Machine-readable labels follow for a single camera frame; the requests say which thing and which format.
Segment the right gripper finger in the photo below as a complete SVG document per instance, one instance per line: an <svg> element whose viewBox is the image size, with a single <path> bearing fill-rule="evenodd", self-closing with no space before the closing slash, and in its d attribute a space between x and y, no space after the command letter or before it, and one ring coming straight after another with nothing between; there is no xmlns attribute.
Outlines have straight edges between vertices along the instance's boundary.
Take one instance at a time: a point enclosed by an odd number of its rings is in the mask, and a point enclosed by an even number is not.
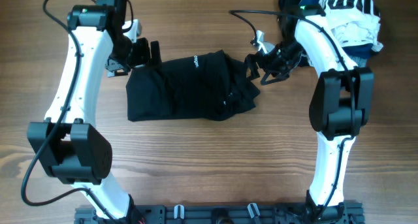
<svg viewBox="0 0 418 224"><path fill-rule="evenodd" d="M261 85L266 86L276 82L282 82L289 78L290 71L275 71L266 69L265 74L261 79Z"/></svg>
<svg viewBox="0 0 418 224"><path fill-rule="evenodd" d="M246 77L247 80L254 80L260 77L257 64L258 58L257 54L248 54L245 58L244 66L249 70L249 76Z"/></svg>

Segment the black t-shirt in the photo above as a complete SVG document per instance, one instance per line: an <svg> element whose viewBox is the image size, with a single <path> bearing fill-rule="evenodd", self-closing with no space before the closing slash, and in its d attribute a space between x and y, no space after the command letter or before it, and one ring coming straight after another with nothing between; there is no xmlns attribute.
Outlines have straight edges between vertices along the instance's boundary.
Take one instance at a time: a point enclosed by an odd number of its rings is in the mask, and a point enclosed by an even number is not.
<svg viewBox="0 0 418 224"><path fill-rule="evenodd" d="M126 84L129 121L223 121L255 108L259 89L224 51L134 70Z"/></svg>

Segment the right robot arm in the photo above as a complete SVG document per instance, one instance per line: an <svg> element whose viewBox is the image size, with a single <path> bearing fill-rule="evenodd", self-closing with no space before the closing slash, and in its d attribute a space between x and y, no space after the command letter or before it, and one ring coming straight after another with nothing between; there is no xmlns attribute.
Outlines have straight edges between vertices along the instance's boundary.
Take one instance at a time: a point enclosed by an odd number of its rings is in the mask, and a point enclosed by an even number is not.
<svg viewBox="0 0 418 224"><path fill-rule="evenodd" d="M255 55L246 58L252 78L264 70L262 85L289 78L306 54L318 75L309 105L317 133L317 159L307 191L303 218L307 223L336 223L346 217L344 178L352 145L370 115L374 73L359 67L338 43L320 5L287 5L275 12L283 40L265 42L257 30Z"/></svg>

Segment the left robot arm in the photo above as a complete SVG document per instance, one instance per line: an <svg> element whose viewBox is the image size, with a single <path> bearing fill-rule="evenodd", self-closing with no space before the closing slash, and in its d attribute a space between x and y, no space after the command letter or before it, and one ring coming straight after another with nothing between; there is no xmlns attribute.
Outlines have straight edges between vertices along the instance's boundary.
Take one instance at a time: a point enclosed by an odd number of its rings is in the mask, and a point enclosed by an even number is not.
<svg viewBox="0 0 418 224"><path fill-rule="evenodd" d="M158 42L141 37L140 22L126 18L132 11L129 0L91 0L72 8L61 24L69 45L59 87L44 119L27 129L33 163L91 203L76 214L76 223L145 222L111 173L112 147L95 127L104 72L117 76L161 65Z"/></svg>

